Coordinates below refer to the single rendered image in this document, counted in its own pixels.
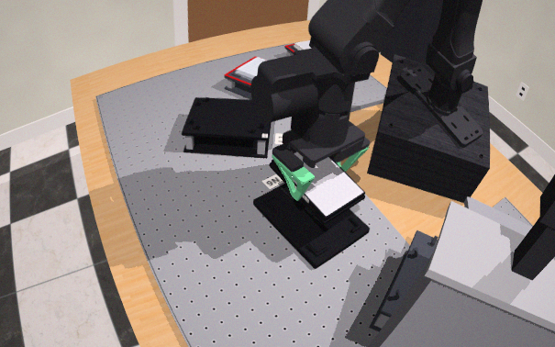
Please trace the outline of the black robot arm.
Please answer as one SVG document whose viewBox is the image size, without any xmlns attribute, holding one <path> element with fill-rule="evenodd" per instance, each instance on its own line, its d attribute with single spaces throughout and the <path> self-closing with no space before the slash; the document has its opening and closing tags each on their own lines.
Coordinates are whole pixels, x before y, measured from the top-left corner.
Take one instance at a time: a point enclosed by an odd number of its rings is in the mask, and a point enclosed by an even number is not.
<svg viewBox="0 0 555 347">
<path fill-rule="evenodd" d="M 292 117 L 291 130 L 308 142 L 315 108 L 323 114 L 349 111 L 355 82 L 374 73 L 390 41 L 385 36 L 409 1 L 327 0 L 309 22 L 311 49 L 260 63 L 250 88 L 260 119 L 270 123 Z M 483 134 L 459 105 L 461 94 L 472 90 L 482 2 L 443 0 L 437 32 L 427 46 L 426 63 L 435 77 L 422 66 L 400 75 L 462 148 Z"/>
</svg>

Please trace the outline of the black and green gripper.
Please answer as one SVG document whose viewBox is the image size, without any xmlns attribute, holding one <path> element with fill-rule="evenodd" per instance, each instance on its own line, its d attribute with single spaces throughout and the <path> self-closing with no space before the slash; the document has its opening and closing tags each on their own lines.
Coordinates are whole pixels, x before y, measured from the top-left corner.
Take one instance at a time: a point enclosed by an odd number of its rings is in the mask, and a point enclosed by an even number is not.
<svg viewBox="0 0 555 347">
<path fill-rule="evenodd" d="M 329 157 L 346 172 L 369 149 L 370 141 L 364 138 L 365 133 L 349 120 L 350 110 L 341 114 L 323 114 L 315 108 L 312 111 L 308 142 L 289 130 L 283 134 L 283 144 L 272 149 L 272 158 L 296 201 L 315 179 L 304 163 L 315 168 L 316 163 Z M 296 152 L 303 156 L 302 161 L 294 154 Z M 340 162 L 345 159 L 341 166 Z M 297 182 L 296 190 L 293 178 Z"/>
</svg>

